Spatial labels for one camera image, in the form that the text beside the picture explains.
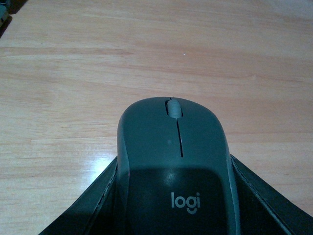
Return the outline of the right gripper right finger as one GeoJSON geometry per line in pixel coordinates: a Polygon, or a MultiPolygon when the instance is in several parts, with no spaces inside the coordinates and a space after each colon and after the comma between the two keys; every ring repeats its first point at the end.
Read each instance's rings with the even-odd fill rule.
{"type": "Polygon", "coordinates": [[[242,235],[311,235],[313,217],[231,156],[242,235]]]}

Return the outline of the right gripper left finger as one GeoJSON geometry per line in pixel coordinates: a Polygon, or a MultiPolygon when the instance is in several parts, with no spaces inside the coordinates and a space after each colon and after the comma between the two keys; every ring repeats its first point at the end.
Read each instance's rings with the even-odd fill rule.
{"type": "Polygon", "coordinates": [[[42,235],[112,235],[117,159],[42,235]]]}

